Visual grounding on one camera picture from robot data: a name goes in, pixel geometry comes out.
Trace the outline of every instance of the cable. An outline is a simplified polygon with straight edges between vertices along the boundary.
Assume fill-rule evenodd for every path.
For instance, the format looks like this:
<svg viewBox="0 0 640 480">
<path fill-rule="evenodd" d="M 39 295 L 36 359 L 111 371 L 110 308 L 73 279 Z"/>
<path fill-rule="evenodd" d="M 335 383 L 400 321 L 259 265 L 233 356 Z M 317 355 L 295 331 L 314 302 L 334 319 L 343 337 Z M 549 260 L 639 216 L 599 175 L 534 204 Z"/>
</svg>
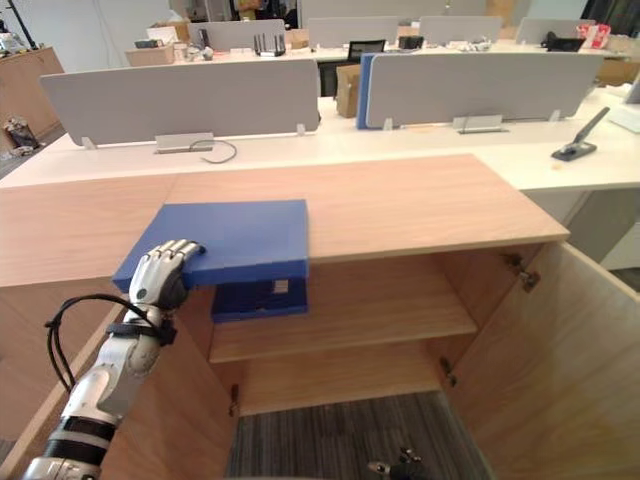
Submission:
<svg viewBox="0 0 640 480">
<path fill-rule="evenodd" d="M 102 24 L 102 19 L 100 18 L 100 13 L 98 12 L 97 0 L 93 0 L 93 9 L 96 12 L 98 26 L 100 27 L 100 36 L 102 37 L 102 43 L 104 44 L 105 53 L 107 54 L 107 67 L 111 68 L 111 49 L 109 48 L 109 44 L 107 43 L 107 36 L 104 31 L 104 25 Z"/>
<path fill-rule="evenodd" d="M 222 143 L 223 145 L 227 145 L 228 147 L 231 147 L 231 149 L 233 150 L 233 153 L 231 155 L 229 155 L 227 158 L 223 159 L 223 160 L 209 160 L 208 158 L 204 158 L 204 157 L 200 157 L 200 160 L 203 160 L 207 163 L 211 163 L 213 165 L 220 165 L 221 163 L 227 163 L 230 162 L 231 160 L 233 160 L 234 158 L 236 158 L 236 156 L 238 155 L 238 147 L 236 147 L 233 143 L 231 142 L 227 142 L 226 140 L 197 140 L 195 142 L 193 142 L 191 145 L 189 145 L 189 151 L 193 152 L 193 147 L 195 147 L 196 145 L 200 144 L 200 143 L 211 143 L 211 150 L 213 150 L 213 147 L 215 146 L 216 143 Z"/>
<path fill-rule="evenodd" d="M 95 293 L 92 295 L 83 295 L 81 297 L 73 297 L 65 300 L 65 302 L 60 306 L 58 312 L 50 321 L 45 323 L 44 326 L 49 329 L 49 331 L 47 332 L 47 353 L 49 354 L 49 360 L 51 361 L 51 365 L 56 372 L 58 380 L 60 380 L 60 383 L 62 383 L 62 386 L 68 393 L 71 393 L 71 390 L 76 384 L 76 379 L 73 376 L 73 372 L 71 371 L 71 367 L 69 366 L 67 357 L 62 351 L 62 346 L 60 344 L 60 325 L 62 324 L 62 316 L 64 315 L 64 313 L 76 303 L 82 302 L 84 300 L 104 300 L 107 302 L 118 303 L 138 315 L 138 317 L 140 317 L 140 320 L 147 323 L 153 330 L 156 337 L 160 338 L 162 336 L 162 332 L 160 331 L 160 329 L 147 318 L 147 313 L 144 310 L 116 295 Z M 60 365 L 58 365 L 56 355 L 58 356 L 58 359 L 62 364 L 64 373 L 66 373 L 68 380 L 65 379 L 64 374 L 60 369 Z"/>
<path fill-rule="evenodd" d="M 109 22 L 107 22 L 107 17 L 105 16 L 104 12 L 102 11 L 102 0 L 95 0 L 95 5 L 97 7 L 97 12 L 98 12 L 98 18 L 100 19 L 100 21 L 102 22 L 102 24 L 104 24 L 105 29 L 107 30 L 107 35 L 109 37 L 109 41 L 111 42 L 111 45 L 113 46 L 114 51 L 116 52 L 116 57 L 118 58 L 118 61 L 120 62 L 120 65 L 127 65 L 127 62 L 123 59 L 122 57 L 122 52 L 120 52 L 120 50 L 118 49 L 116 42 L 113 40 L 113 34 L 111 32 L 111 27 L 109 26 Z"/>
</svg>

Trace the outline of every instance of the white desk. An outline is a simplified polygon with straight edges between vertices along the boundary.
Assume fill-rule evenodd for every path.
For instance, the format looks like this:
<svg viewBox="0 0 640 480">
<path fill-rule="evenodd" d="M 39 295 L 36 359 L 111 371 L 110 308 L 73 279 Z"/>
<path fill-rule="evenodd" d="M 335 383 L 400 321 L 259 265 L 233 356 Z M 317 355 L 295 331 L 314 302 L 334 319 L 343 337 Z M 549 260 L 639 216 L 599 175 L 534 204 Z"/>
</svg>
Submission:
<svg viewBox="0 0 640 480">
<path fill-rule="evenodd" d="M 530 45 L 523 44 L 517 45 L 513 40 L 498 40 L 494 45 L 491 46 L 491 52 L 494 53 L 527 53 L 527 52 L 542 52 L 545 51 L 544 48 L 538 45 Z M 347 47 L 343 48 L 320 48 L 316 51 L 312 52 L 311 48 L 300 48 L 296 50 L 288 49 L 287 53 L 282 55 L 281 57 L 258 57 L 253 50 L 250 48 L 245 49 L 237 49 L 233 52 L 216 52 L 213 58 L 213 62 L 218 63 L 233 63 L 233 62 L 272 62 L 272 61 L 286 61 L 293 59 L 313 59 L 318 63 L 323 62 L 340 62 L 346 61 L 349 49 Z M 407 53 L 407 55 L 425 55 L 425 54 L 434 54 L 434 53 L 466 53 L 467 52 L 459 52 L 453 48 L 446 47 L 424 47 L 420 50 L 416 50 L 411 53 Z M 626 55 L 623 53 L 615 53 L 610 52 L 608 50 L 598 50 L 598 49 L 581 49 L 578 53 L 584 55 L 602 55 L 606 58 L 625 58 Z M 196 59 L 195 62 L 202 62 L 201 58 Z M 177 60 L 175 62 L 176 65 L 182 65 L 185 63 L 184 60 Z"/>
<path fill-rule="evenodd" d="M 332 99 L 319 99 L 322 122 L 305 136 L 236 137 L 238 156 L 211 165 L 212 152 L 155 154 L 155 144 L 129 144 L 85 150 L 63 136 L 0 181 L 0 188 L 98 178 L 160 175 L 175 172 L 278 168 L 371 160 L 394 160 L 473 153 L 515 188 L 529 192 L 598 190 L 640 186 L 640 136 L 606 120 L 589 136 L 598 150 L 572 163 L 550 157 L 603 106 L 621 98 L 602 91 L 588 96 L 575 117 L 560 122 L 508 123 L 508 132 L 460 135 L 450 125 L 395 131 L 360 131 L 354 119 L 337 115 Z"/>
</svg>

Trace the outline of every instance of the cabinet shelf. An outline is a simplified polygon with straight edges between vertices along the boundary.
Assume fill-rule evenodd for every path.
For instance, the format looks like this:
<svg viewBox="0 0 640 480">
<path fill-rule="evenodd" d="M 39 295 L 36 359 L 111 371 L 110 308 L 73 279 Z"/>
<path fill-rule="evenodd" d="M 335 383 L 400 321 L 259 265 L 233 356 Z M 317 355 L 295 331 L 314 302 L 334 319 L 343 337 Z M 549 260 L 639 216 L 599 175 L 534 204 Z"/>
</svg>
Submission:
<svg viewBox="0 0 640 480">
<path fill-rule="evenodd" d="M 240 415 L 440 390 L 424 342 L 285 355 L 213 366 L 237 383 Z"/>
<path fill-rule="evenodd" d="M 310 312 L 215 324 L 212 363 L 473 333 L 426 255 L 313 265 Z"/>
</svg>

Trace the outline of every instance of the cabinet hinge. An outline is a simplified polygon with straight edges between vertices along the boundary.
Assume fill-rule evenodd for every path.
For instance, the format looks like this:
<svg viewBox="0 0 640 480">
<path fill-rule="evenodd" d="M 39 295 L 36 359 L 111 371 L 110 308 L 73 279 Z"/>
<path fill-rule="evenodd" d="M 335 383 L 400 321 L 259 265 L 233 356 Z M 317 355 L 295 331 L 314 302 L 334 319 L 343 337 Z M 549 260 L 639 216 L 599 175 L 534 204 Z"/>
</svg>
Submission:
<svg viewBox="0 0 640 480">
<path fill-rule="evenodd" d="M 229 405 L 229 416 L 235 417 L 238 413 L 238 400 L 240 398 L 240 386 L 237 383 L 231 385 L 231 404 Z"/>
<path fill-rule="evenodd" d="M 502 255 L 504 262 L 511 271 L 520 279 L 522 288 L 529 293 L 540 282 L 540 274 L 538 272 L 527 272 L 522 263 L 522 257 L 517 253 Z"/>
<path fill-rule="evenodd" d="M 455 387 L 458 384 L 458 378 L 453 374 L 453 368 L 446 357 L 440 357 L 440 367 L 449 385 Z"/>
</svg>

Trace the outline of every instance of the black cable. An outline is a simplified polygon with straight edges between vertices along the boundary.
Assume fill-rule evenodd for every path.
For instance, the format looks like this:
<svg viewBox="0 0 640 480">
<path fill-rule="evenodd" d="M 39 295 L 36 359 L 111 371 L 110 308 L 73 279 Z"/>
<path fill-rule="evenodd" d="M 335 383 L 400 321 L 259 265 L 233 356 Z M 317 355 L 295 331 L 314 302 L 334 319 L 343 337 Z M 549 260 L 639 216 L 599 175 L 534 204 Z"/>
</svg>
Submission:
<svg viewBox="0 0 640 480">
<path fill-rule="evenodd" d="M 140 320 L 147 323 L 149 327 L 151 327 L 151 329 L 153 330 L 155 336 L 157 336 L 158 338 L 162 336 L 162 332 L 160 331 L 160 329 L 155 324 L 153 324 L 151 320 L 147 318 L 147 313 L 144 310 L 135 306 L 133 303 L 129 302 L 128 300 L 120 298 L 116 295 L 110 295 L 107 293 L 94 293 L 92 295 L 83 295 L 81 297 L 73 297 L 65 300 L 63 304 L 60 306 L 60 309 L 58 310 L 58 312 L 53 316 L 53 318 L 50 321 L 45 323 L 44 326 L 49 329 L 49 332 L 47 333 L 47 353 L 49 354 L 49 360 L 51 361 L 51 365 L 53 366 L 53 369 L 56 372 L 56 376 L 58 377 L 58 380 L 60 380 L 60 383 L 62 383 L 62 386 L 69 393 L 71 393 L 71 390 L 75 386 L 76 379 L 73 376 L 73 372 L 71 371 L 71 367 L 69 366 L 67 357 L 62 351 L 62 345 L 60 344 L 60 325 L 62 324 L 62 316 L 64 315 L 64 312 L 66 312 L 70 307 L 72 307 L 76 303 L 82 302 L 84 300 L 104 300 L 107 302 L 118 303 L 123 307 L 127 308 L 128 310 L 132 311 L 136 315 L 138 315 L 138 317 L 140 317 Z M 58 365 L 56 354 L 59 358 L 60 363 L 62 364 L 62 367 L 65 373 L 67 374 L 68 381 L 67 379 L 65 379 L 64 374 L 62 373 L 62 370 L 60 369 L 60 365 Z"/>
<path fill-rule="evenodd" d="M 223 145 L 227 145 L 228 147 L 231 147 L 231 149 L 233 150 L 233 153 L 231 155 L 229 155 L 227 158 L 223 159 L 223 160 L 209 160 L 208 158 L 204 158 L 204 157 L 200 157 L 200 160 L 203 160 L 207 163 L 211 163 L 213 165 L 220 165 L 221 163 L 227 163 L 231 160 L 233 160 L 234 158 L 236 158 L 236 156 L 238 155 L 238 147 L 236 147 L 233 143 L 231 142 L 227 142 L 226 140 L 197 140 L 195 142 L 193 142 L 191 145 L 189 145 L 189 151 L 193 152 L 193 147 L 195 147 L 196 145 L 200 144 L 200 143 L 211 143 L 211 149 L 213 150 L 213 147 L 215 146 L 216 143 L 222 143 Z"/>
</svg>

